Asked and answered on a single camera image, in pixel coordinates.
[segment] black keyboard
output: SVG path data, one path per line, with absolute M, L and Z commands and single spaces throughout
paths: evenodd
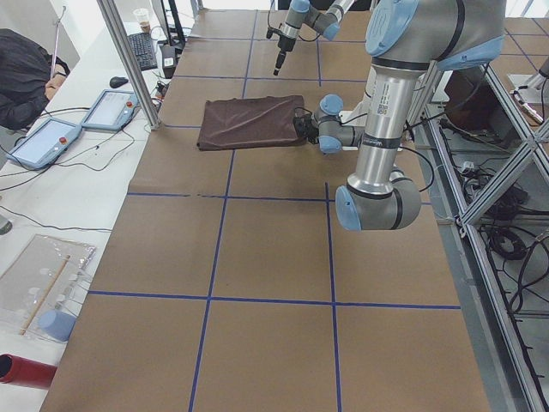
M 134 52 L 139 63 L 139 68 L 143 70 L 156 69 L 156 54 L 154 53 L 153 40 L 150 33 L 136 33 L 128 36 L 131 50 Z

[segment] computer mouse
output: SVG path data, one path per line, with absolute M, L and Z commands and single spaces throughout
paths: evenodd
M 128 79 L 126 79 L 125 77 L 114 76 L 109 82 L 109 86 L 111 86 L 111 88 L 119 88 L 120 86 L 123 86 L 127 82 L 128 82 Z

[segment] table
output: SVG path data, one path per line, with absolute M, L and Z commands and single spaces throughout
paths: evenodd
M 105 30 L 82 56 L 72 70 L 63 87 L 48 105 L 48 111 L 74 106 L 91 106 L 100 92 L 109 88 L 113 76 L 125 76 L 109 33 Z M 143 73 L 152 90 L 158 80 L 153 70 Z M 126 84 L 121 90 L 131 90 Z M 54 116 L 79 123 L 85 112 L 63 112 Z M 101 144 L 111 134 L 85 131 L 61 159 L 80 153 L 86 148 L 100 145 L 73 162 L 82 162 L 91 167 L 103 167 L 120 149 L 133 144 L 121 152 L 102 172 L 94 172 L 82 166 L 52 167 L 37 179 L 12 190 L 2 191 L 0 205 L 44 224 L 59 227 L 107 227 L 111 228 L 124 201 L 127 185 L 136 169 L 149 130 L 147 120 L 141 112 L 125 128 L 130 136 L 115 135 L 109 142 Z M 8 162 L 0 175 L 20 172 L 21 168 Z M 29 176 L 4 177 L 0 187 L 8 187 L 28 179 Z M 45 234 L 62 239 L 88 243 L 97 248 L 94 258 L 87 267 L 91 275 L 95 272 L 105 245 L 108 232 L 70 230 L 60 232 L 37 226 L 27 219 L 12 215 L 4 210 L 2 214 L 13 222 L 13 229 L 0 236 L 0 273 L 3 273 L 36 234 Z M 63 344 L 36 341 L 9 334 L 0 334 L 3 353 L 57 364 L 64 350 Z M 46 392 L 20 388 L 13 385 L 0 386 L 1 410 L 38 410 Z
M 425 193 L 410 227 L 349 233 L 334 192 L 356 153 L 196 149 L 206 100 L 353 108 L 368 19 L 298 42 L 274 79 L 266 12 L 198 16 L 42 412 L 490 410 Z

